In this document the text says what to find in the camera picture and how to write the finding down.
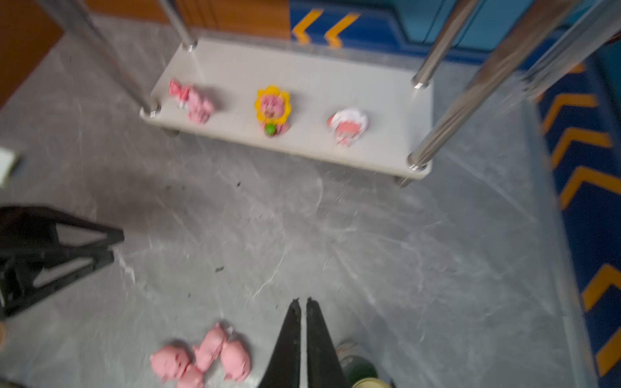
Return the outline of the pink pig toy bottom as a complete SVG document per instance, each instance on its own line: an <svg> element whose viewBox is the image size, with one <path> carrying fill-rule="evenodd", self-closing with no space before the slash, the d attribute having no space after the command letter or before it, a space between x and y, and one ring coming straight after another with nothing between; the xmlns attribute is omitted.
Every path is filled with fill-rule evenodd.
<svg viewBox="0 0 621 388"><path fill-rule="evenodd" d="M179 378L176 384L177 388L204 388L205 375L195 365L188 365L184 374Z"/></svg>

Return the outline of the pink yellow figure toy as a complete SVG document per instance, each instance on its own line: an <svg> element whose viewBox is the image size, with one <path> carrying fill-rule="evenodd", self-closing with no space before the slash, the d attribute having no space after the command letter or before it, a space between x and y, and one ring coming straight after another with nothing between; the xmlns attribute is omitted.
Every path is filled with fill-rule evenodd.
<svg viewBox="0 0 621 388"><path fill-rule="evenodd" d="M259 90L255 110L257 121L267 137L284 134L289 129L292 105L287 91L274 85Z"/></svg>

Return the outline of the pink white round character toy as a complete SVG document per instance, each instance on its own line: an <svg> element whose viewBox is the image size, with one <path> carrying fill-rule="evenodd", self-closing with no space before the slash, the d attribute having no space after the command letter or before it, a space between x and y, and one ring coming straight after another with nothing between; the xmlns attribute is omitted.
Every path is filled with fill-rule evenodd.
<svg viewBox="0 0 621 388"><path fill-rule="evenodd" d="M345 108L331 115L327 125L337 145L351 146L369 128L369 118L357 108Z"/></svg>

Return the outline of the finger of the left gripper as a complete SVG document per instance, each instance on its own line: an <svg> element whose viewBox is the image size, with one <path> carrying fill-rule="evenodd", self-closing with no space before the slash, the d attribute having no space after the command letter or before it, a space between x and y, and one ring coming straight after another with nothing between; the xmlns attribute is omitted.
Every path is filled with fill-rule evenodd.
<svg viewBox="0 0 621 388"><path fill-rule="evenodd" d="M90 242L63 242L59 227L91 232ZM77 259L89 259L89 271L114 261L112 246L125 240L123 230L94 223L44 206L1 208L1 270L36 271L56 268Z"/></svg>
<svg viewBox="0 0 621 388"><path fill-rule="evenodd" d="M87 263L42 286L35 279L44 270L78 259ZM45 298L114 262L108 249L9 249L1 252L1 319L17 315Z"/></svg>

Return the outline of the white two-tier shelf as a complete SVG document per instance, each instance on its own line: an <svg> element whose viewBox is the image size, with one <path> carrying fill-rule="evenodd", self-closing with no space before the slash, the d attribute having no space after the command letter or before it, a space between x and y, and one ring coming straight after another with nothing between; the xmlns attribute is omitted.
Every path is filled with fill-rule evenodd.
<svg viewBox="0 0 621 388"><path fill-rule="evenodd" d="M399 185L424 179L430 162L413 150L432 130L433 89L412 87L409 73L339 58L199 38L174 4L161 8L182 43L152 92L145 92L119 63L114 49L78 1L43 1L40 6L92 52L100 66L140 106L142 119L169 132L312 158L394 176ZM216 108L205 124L168 95L171 79L194 85ZM257 92L271 85L290 95L289 129L267 137L256 118ZM337 145L328 118L345 108L367 114L369 128L351 146Z"/></svg>

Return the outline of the pink bow character toy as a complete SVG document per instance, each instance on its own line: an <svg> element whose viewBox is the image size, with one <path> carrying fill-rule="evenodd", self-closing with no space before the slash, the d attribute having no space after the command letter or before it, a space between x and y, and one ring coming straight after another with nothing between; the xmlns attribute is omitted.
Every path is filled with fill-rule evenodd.
<svg viewBox="0 0 621 388"><path fill-rule="evenodd" d="M203 92L194 85L182 84L177 79L171 79L168 95L176 100L179 108L188 112L190 121L195 124L205 124L216 111Z"/></svg>

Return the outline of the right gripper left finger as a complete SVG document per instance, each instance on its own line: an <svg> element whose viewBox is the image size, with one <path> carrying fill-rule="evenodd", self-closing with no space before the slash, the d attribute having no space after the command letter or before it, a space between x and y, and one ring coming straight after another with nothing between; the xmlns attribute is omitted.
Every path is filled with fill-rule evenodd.
<svg viewBox="0 0 621 388"><path fill-rule="evenodd" d="M289 304L259 388L299 388L301 365L302 312L298 299Z"/></svg>

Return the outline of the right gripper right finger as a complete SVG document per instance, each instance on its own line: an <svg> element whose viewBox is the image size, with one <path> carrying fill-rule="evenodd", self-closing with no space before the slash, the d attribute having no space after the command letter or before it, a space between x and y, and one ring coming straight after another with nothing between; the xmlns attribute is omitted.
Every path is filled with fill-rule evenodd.
<svg viewBox="0 0 621 388"><path fill-rule="evenodd" d="M310 388L351 388L336 355L320 304L307 299L307 382Z"/></svg>

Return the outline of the pink pig toy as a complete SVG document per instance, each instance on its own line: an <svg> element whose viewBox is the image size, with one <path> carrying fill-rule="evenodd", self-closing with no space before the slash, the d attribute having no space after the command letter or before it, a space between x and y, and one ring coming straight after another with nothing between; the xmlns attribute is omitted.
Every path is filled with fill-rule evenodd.
<svg viewBox="0 0 621 388"><path fill-rule="evenodd" d="M239 340L226 342L220 354L225 380L243 382L251 373L251 358Z"/></svg>
<svg viewBox="0 0 621 388"><path fill-rule="evenodd" d="M205 375L195 365L188 365L184 374L179 378L176 384L177 388L204 388Z"/></svg>
<svg viewBox="0 0 621 388"><path fill-rule="evenodd" d="M194 346L195 366L206 373L210 366L218 359L223 346L228 339L228 333L220 323L210 329L199 346Z"/></svg>
<svg viewBox="0 0 621 388"><path fill-rule="evenodd" d="M151 354L149 361L153 372L161 378L162 383L180 380L191 363L187 351L173 345L164 346Z"/></svg>

